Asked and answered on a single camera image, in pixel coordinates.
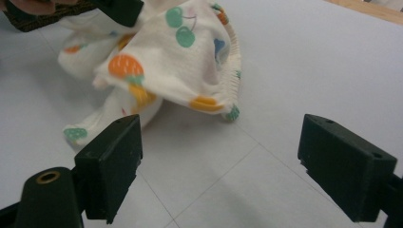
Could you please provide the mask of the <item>white fruit-print pants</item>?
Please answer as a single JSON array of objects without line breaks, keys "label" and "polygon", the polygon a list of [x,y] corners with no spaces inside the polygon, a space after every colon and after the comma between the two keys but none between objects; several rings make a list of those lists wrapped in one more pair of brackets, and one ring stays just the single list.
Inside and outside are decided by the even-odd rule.
[{"label": "white fruit-print pants", "polygon": [[239,116],[240,47],[216,0],[144,0],[132,28],[97,10],[62,24],[72,33],[60,66],[111,90],[96,112],[64,128],[70,143],[88,144],[123,116],[138,114],[148,124],[163,101],[227,121]]}]

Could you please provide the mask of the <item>white table cover sheet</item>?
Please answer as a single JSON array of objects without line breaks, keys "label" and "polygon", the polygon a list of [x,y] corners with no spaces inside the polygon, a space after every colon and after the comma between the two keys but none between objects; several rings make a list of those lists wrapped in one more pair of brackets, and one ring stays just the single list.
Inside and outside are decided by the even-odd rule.
[{"label": "white table cover sheet", "polygon": [[[323,0],[221,0],[240,41],[233,122],[165,103],[111,224],[87,228],[381,228],[354,223],[299,163],[302,120],[334,120],[403,175],[403,26]],[[24,33],[0,13],[0,209],[25,180],[73,165],[63,138],[105,99],[59,68],[67,30]]]}]

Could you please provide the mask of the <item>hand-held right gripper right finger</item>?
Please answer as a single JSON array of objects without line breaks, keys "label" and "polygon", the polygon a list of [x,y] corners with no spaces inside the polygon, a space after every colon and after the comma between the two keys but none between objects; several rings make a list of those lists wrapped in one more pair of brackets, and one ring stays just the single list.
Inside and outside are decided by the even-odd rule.
[{"label": "hand-held right gripper right finger", "polygon": [[297,158],[353,222],[397,221],[397,158],[332,120],[303,119]]}]

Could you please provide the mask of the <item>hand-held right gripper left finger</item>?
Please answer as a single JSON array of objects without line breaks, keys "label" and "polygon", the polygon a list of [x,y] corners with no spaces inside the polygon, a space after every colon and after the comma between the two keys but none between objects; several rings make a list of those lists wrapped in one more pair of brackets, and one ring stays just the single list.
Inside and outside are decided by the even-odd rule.
[{"label": "hand-held right gripper left finger", "polygon": [[114,121],[75,156],[78,199],[88,219],[113,222],[142,158],[138,115]]}]

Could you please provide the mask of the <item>brown wicker basket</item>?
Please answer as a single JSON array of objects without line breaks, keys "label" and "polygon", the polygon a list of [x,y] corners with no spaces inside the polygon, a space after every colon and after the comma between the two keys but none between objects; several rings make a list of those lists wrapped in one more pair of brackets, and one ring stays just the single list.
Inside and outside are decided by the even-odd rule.
[{"label": "brown wicker basket", "polygon": [[4,14],[16,29],[22,32],[29,32],[57,23],[64,17],[79,15],[95,9],[96,7],[89,1],[78,0],[75,5],[57,5],[56,11],[53,14],[37,16],[34,19],[22,19],[21,17],[18,17],[13,13],[9,13],[8,11],[4,11]]}]

